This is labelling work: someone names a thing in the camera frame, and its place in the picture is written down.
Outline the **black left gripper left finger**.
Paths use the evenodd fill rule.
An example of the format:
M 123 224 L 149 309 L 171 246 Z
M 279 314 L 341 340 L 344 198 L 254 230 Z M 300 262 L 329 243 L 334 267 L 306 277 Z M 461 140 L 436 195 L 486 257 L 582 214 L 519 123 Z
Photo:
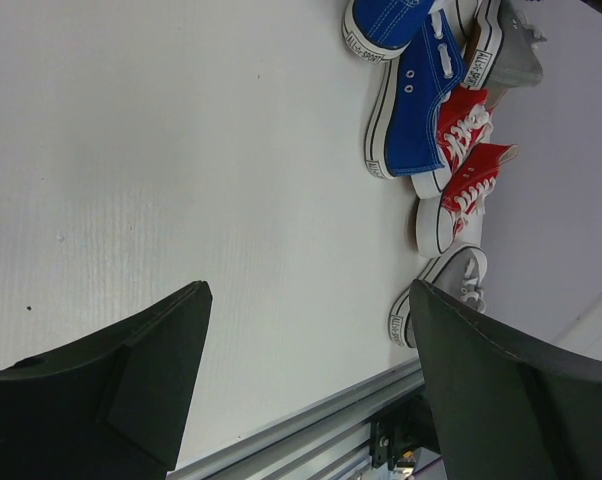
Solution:
M 163 479 L 212 306 L 204 281 L 0 370 L 0 479 Z

